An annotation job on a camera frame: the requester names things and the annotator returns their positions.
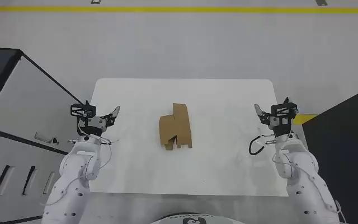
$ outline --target cardboard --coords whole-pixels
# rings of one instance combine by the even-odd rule
[[[173,115],[161,116],[159,135],[161,145],[164,145],[166,150],[173,150],[175,140],[178,148],[181,148],[182,144],[192,148],[189,115],[185,104],[173,104]]]

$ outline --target yellow line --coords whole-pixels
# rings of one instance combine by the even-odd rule
[[[358,8],[0,6],[2,12],[358,13]]]
[[[303,124],[312,118],[314,118],[315,114],[297,114],[295,119],[293,120],[293,124]]]

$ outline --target black panel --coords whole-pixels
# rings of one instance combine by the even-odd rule
[[[0,48],[0,91],[22,55],[23,52],[18,49]]]
[[[347,223],[356,222],[357,114],[355,95],[302,125],[308,149],[318,160],[318,173],[341,204]]]
[[[6,221],[6,222],[0,222],[0,224],[17,224],[17,223],[21,223],[21,222],[40,220],[42,218],[43,218],[42,216],[35,216],[35,217],[30,217],[30,218],[22,218],[20,220],[11,220],[11,221]]]

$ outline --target black wall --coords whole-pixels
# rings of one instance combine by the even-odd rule
[[[347,222],[358,223],[358,95],[302,126],[308,150],[318,160],[319,175],[339,201]]]

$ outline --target table surface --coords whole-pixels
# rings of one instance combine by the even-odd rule
[[[160,145],[159,118],[173,113],[174,102],[187,105],[193,148]],[[272,133],[260,123],[255,103],[265,111],[276,104],[269,80],[98,80],[91,101],[96,114],[121,110],[103,134],[119,141],[90,181],[91,191],[287,196],[286,180],[271,161],[274,146],[248,153],[254,137]],[[103,163],[110,153],[101,147]]]

